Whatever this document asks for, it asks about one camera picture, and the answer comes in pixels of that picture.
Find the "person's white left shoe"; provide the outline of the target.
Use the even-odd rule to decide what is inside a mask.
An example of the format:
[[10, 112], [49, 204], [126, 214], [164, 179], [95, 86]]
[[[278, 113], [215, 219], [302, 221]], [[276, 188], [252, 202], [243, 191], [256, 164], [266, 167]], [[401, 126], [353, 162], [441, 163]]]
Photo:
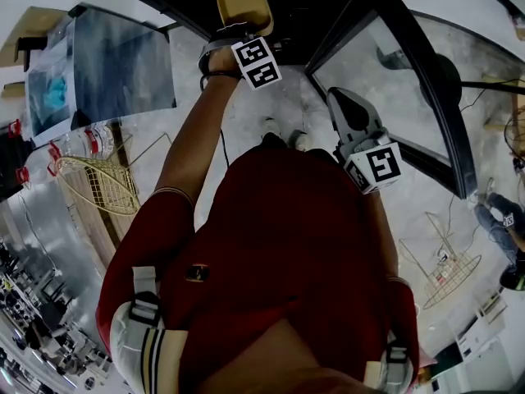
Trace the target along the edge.
[[281, 129], [272, 117], [267, 117], [262, 121], [262, 137], [265, 138], [268, 135], [274, 135], [279, 139], [281, 138]]

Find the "person's white right shoe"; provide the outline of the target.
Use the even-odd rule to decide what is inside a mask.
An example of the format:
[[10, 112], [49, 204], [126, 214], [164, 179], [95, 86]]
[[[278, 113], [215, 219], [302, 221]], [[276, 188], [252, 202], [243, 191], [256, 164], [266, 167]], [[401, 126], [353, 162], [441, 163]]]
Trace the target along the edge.
[[310, 150], [309, 135], [304, 131], [293, 131], [289, 138], [289, 146], [292, 149], [298, 150], [300, 152], [306, 152]]

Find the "round beige wooden table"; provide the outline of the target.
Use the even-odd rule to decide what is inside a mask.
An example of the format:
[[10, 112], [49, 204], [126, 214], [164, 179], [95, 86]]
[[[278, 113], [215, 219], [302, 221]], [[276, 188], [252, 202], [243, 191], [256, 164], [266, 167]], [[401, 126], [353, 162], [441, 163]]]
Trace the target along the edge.
[[490, 115], [483, 128], [500, 133], [509, 152], [515, 158], [525, 159], [525, 95], [512, 94], [510, 101], [510, 109]]

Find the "person's left hand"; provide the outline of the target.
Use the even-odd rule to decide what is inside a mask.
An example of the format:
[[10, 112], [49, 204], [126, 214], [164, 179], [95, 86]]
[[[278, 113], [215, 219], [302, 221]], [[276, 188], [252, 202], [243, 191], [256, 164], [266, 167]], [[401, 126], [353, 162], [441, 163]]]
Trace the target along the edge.
[[240, 71], [235, 55], [230, 47], [222, 47], [212, 50], [209, 53], [208, 70], [215, 72], [234, 72]]

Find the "person's red shirt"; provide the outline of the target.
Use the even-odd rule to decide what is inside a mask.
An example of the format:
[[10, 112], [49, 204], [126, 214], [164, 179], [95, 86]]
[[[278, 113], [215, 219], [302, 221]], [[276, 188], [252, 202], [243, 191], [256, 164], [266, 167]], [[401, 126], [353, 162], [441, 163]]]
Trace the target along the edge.
[[334, 162], [293, 149], [253, 149], [217, 188], [207, 221], [174, 189], [139, 209], [104, 278], [96, 319], [134, 294], [133, 268], [153, 266], [161, 316], [187, 332], [180, 386], [191, 392], [286, 319], [326, 368], [363, 379], [388, 336], [418, 365], [413, 293], [387, 277], [363, 197]]

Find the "teal and white poster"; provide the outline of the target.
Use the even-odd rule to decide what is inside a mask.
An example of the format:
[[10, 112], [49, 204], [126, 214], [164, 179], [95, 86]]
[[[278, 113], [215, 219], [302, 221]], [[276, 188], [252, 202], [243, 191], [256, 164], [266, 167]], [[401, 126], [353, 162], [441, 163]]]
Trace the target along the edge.
[[25, 77], [31, 139], [40, 146], [67, 133], [77, 110], [74, 85], [75, 21], [60, 25]]

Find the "person's right forearm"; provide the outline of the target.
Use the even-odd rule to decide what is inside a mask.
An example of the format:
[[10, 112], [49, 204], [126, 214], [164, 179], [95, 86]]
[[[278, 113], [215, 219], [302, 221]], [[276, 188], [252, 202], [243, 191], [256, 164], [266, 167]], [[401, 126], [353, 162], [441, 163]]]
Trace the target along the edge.
[[363, 197], [366, 224], [377, 248], [380, 269], [388, 278], [399, 276], [399, 259], [386, 211], [379, 192]]

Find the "grey bin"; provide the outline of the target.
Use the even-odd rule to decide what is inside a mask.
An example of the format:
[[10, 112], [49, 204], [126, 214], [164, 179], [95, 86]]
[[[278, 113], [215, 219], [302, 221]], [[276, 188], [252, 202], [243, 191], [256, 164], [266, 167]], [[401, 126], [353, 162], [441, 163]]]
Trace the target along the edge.
[[413, 69], [409, 59], [401, 49], [392, 53], [384, 53], [379, 47], [377, 47], [376, 54], [379, 63], [387, 70], [397, 71]]

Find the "black bag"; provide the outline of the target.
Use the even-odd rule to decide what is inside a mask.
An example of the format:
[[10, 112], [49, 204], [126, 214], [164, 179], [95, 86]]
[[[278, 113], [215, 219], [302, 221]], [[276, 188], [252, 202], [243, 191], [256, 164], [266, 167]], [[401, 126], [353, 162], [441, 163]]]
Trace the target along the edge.
[[21, 136], [0, 134], [0, 203], [22, 189], [17, 171], [23, 168], [33, 150], [34, 145]]

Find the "beige plastic tray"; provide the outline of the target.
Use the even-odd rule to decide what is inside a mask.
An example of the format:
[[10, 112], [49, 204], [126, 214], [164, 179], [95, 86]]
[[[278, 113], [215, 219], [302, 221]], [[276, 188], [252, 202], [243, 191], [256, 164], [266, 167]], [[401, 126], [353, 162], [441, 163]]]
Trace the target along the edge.
[[268, 36], [274, 28], [274, 19], [268, 0], [217, 0], [224, 26], [247, 23], [250, 32]]

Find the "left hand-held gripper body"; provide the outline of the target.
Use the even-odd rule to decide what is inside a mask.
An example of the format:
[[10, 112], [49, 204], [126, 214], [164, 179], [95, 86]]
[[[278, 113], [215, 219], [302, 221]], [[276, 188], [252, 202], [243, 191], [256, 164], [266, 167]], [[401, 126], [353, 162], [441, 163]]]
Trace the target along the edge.
[[240, 77], [251, 90], [260, 90], [282, 80], [276, 59], [262, 37], [249, 40], [227, 38], [208, 43], [199, 58], [199, 69], [204, 76], [210, 76], [209, 57], [212, 52], [222, 48], [232, 50]]

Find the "black floor fan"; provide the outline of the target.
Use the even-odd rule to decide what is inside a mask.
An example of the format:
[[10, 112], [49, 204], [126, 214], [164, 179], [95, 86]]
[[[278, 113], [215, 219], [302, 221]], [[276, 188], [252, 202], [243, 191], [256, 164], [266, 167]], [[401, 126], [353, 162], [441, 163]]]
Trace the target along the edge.
[[437, 58], [448, 80], [452, 99], [456, 104], [461, 102], [463, 89], [479, 89], [481, 91], [475, 100], [466, 107], [461, 108], [461, 111], [472, 107], [486, 90], [525, 96], [525, 79], [465, 81], [461, 80], [458, 69], [449, 58], [442, 54], [438, 54]]

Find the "clear plastic bag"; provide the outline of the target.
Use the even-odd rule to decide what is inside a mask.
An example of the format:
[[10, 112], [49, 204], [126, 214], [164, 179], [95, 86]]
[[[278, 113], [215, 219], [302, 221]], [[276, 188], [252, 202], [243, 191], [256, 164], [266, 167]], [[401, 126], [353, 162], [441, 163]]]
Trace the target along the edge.
[[48, 33], [45, 48], [48, 37], [72, 20], [77, 110], [68, 132], [176, 106], [166, 34], [106, 11], [79, 6]]

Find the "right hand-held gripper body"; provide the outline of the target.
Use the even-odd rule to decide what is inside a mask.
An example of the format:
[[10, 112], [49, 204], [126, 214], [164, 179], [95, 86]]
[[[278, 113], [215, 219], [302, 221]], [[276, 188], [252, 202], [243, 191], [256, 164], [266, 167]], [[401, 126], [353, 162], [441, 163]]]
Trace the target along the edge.
[[385, 127], [368, 131], [338, 131], [336, 153], [343, 170], [363, 194], [370, 194], [398, 181], [402, 175], [399, 146]]

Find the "person's white shoe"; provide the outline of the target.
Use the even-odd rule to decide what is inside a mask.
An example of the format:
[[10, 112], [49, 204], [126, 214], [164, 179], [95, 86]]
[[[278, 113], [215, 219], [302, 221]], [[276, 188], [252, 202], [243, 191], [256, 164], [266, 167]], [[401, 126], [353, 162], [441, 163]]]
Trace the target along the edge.
[[304, 131], [293, 131], [289, 138], [289, 146], [292, 149], [298, 150], [300, 152], [306, 152], [310, 150], [309, 135]]
[[272, 117], [267, 117], [262, 121], [262, 137], [265, 138], [268, 135], [274, 135], [279, 139], [281, 138], [281, 129]]

